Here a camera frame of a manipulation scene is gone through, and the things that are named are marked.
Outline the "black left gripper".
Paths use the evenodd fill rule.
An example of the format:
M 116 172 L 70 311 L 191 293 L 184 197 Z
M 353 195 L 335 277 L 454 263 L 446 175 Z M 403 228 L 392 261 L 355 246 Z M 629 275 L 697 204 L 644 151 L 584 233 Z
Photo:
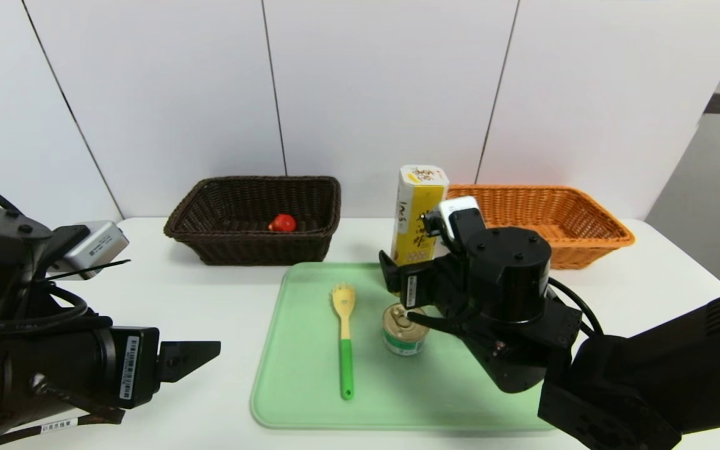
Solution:
M 36 377 L 97 406 L 132 409 L 151 400 L 160 383 L 176 383 L 217 358 L 220 341 L 164 341 L 155 327 L 61 326 L 27 340 L 24 405 L 69 409 Z

